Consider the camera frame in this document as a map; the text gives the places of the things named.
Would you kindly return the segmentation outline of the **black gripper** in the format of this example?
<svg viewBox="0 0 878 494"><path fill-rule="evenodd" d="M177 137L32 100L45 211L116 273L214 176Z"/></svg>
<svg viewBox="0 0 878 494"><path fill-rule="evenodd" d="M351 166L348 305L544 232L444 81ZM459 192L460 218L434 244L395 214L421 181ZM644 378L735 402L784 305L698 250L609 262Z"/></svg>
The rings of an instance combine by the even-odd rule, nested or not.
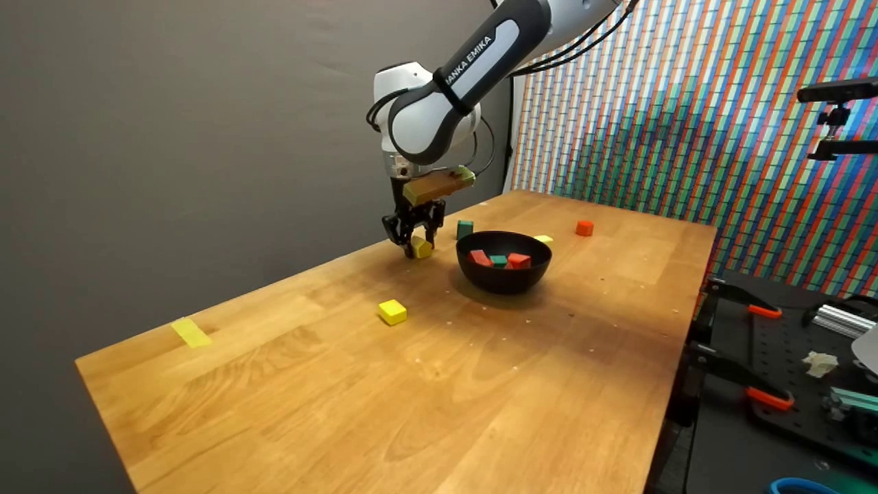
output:
<svg viewBox="0 0 878 494"><path fill-rule="evenodd" d="M436 232L444 224L444 198L417 188L411 179L395 179L392 201L395 211L382 216L388 239L411 258L414 247L408 227L423 224L425 240L436 247Z"/></svg>

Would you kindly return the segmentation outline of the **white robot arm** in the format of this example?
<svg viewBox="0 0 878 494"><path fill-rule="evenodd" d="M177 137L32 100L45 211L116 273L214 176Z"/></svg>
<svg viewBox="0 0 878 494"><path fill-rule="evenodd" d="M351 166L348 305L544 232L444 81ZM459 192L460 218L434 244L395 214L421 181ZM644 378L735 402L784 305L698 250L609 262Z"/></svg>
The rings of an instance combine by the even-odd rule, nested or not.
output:
<svg viewBox="0 0 878 494"><path fill-rule="evenodd" d="M395 211L382 216L388 239L408 258L414 231L434 240L444 222L447 192L411 198L421 181L450 179L436 162L455 137L481 121L481 100L504 78L578 56L583 43L613 15L626 18L636 0L499 0L481 26L440 69L417 61L373 74L373 100L366 113L391 155Z"/></svg>

